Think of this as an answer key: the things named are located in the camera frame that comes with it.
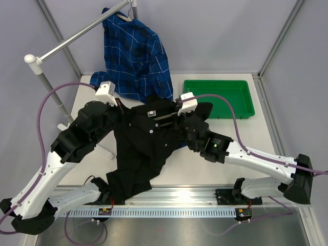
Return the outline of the black button shirt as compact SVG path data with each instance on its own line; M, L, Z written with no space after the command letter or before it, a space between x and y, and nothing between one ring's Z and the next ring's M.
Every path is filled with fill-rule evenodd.
M151 95L144 105L130 110L130 124L113 128L117 169L106 174L109 189L123 193L125 200L150 190L151 179L160 174L166 160L187 145L183 134L172 132L173 125L156 128L156 121L147 116L153 110L160 116L173 113L171 100Z

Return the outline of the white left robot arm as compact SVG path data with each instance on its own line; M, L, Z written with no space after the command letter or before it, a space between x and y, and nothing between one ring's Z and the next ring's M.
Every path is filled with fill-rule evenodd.
M59 133L43 164L26 187L15 197L3 199L1 210L13 218L14 233L37 235L44 232L62 214L88 203L111 201L111 190L102 178L62 195L52 192L61 180L96 144L123 123L126 107L119 98L114 105L90 101L78 112L68 129Z

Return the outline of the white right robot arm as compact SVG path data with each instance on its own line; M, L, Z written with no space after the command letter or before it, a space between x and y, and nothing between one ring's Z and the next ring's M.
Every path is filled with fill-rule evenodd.
M262 196L282 196L298 204L310 204L314 175L311 160L304 154L297 157L272 155L244 146L210 131L209 124L194 113L178 116L177 125L190 150L209 162L227 163L261 172L265 178L239 178L232 198L236 203Z

